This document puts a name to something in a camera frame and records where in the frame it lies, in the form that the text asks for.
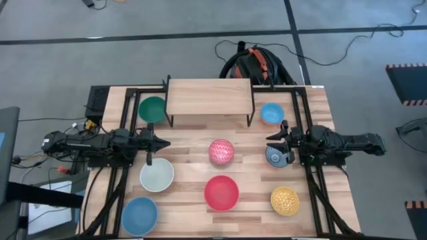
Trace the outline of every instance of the light blue bowl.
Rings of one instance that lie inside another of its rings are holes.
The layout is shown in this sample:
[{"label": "light blue bowl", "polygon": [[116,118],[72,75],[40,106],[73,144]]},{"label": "light blue bowl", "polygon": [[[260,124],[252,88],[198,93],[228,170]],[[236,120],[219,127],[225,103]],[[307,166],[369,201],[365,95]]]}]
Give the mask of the light blue bowl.
[{"label": "light blue bowl", "polygon": [[266,103],[261,108],[261,117],[267,124],[280,124],[285,118],[285,111],[277,103]]},{"label": "light blue bowl", "polygon": [[154,201],[148,197],[132,199],[121,214],[121,224],[133,236],[148,234],[157,223],[159,211]]},{"label": "light blue bowl", "polygon": [[267,147],[266,149],[267,162],[273,167],[286,167],[288,165],[288,158],[288,154],[283,154],[274,147]]}]

